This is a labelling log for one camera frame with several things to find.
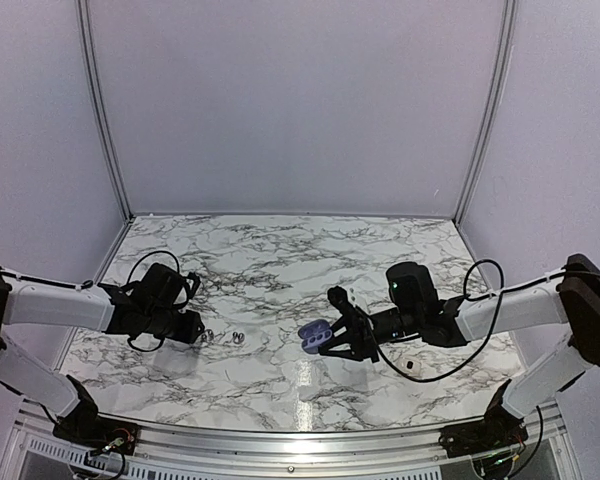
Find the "purple earbud charging case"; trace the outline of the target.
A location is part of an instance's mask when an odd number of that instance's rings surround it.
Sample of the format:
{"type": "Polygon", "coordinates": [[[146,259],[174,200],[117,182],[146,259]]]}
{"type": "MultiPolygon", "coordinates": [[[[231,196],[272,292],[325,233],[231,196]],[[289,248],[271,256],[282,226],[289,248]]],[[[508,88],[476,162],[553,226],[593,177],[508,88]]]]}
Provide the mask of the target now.
{"type": "Polygon", "coordinates": [[[298,335],[302,340],[302,350],[307,354],[314,355],[318,353],[323,344],[332,339],[333,332],[327,320],[318,319],[301,327],[298,335]]]}

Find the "purple earbud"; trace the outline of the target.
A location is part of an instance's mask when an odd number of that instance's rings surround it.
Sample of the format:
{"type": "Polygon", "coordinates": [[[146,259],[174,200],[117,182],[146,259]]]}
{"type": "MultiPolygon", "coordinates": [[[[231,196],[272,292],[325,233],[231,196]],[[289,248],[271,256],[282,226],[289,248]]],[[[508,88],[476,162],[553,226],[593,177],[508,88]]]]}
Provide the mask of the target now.
{"type": "Polygon", "coordinates": [[[232,343],[235,345],[241,345],[245,341],[245,334],[243,332],[234,331],[232,333],[232,343]]]}
{"type": "Polygon", "coordinates": [[[213,343],[215,334],[212,330],[208,329],[202,334],[201,338],[203,343],[213,343]]]}

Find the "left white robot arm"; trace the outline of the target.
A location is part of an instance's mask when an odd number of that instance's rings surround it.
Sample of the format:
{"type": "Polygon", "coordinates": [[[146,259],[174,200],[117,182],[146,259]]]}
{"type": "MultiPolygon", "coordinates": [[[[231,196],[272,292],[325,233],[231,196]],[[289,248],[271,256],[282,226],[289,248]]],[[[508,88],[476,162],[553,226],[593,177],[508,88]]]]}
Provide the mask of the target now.
{"type": "Polygon", "coordinates": [[[159,343],[192,345],[205,330],[199,313],[187,307],[199,285],[196,274],[182,275],[160,263],[122,286],[64,283],[0,266],[0,384],[54,413],[59,430],[86,445],[99,444],[106,423],[86,388],[29,354],[4,327],[68,326],[124,336],[128,342],[147,334],[159,343]]]}

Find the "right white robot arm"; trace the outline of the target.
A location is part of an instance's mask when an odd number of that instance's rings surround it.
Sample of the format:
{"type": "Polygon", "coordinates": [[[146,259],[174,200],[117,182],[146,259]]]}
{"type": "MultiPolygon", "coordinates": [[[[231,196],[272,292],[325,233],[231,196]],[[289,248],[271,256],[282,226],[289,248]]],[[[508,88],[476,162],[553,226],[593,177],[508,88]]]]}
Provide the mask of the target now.
{"type": "Polygon", "coordinates": [[[315,321],[299,333],[307,353],[354,361],[383,359],[382,345],[421,340],[441,348],[550,324],[569,331],[553,350],[524,374],[505,382],[494,394],[475,438],[495,448],[515,425],[545,400],[571,386],[588,370],[600,367],[600,270],[584,255],[574,254],[553,272],[495,291],[442,300],[429,270],[401,262],[386,272],[393,308],[369,314],[343,288],[329,289],[329,303],[339,312],[334,323],[315,321]]]}

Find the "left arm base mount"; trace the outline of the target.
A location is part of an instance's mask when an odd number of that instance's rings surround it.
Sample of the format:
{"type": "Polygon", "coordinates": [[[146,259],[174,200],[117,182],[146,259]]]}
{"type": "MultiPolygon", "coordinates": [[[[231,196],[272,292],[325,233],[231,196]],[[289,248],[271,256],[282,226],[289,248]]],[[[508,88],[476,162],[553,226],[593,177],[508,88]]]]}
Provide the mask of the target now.
{"type": "Polygon", "coordinates": [[[136,447],[139,426],[127,421],[102,417],[95,400],[86,388],[72,376],[68,375],[67,378],[75,387],[79,402],[67,415],[56,415],[53,435],[101,452],[106,445],[121,439],[122,444],[115,446],[115,449],[124,455],[132,455],[136,447]]]}

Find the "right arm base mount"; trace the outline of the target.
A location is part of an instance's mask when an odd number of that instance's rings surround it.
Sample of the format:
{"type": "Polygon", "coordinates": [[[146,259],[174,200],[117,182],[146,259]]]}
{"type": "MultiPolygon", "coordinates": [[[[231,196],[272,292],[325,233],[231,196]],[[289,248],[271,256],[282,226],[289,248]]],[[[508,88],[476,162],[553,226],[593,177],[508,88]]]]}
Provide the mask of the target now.
{"type": "Polygon", "coordinates": [[[503,407],[504,393],[510,383],[507,381],[496,390],[480,420],[456,423],[440,430],[438,443],[449,458],[496,450],[528,439],[523,420],[503,407]]]}

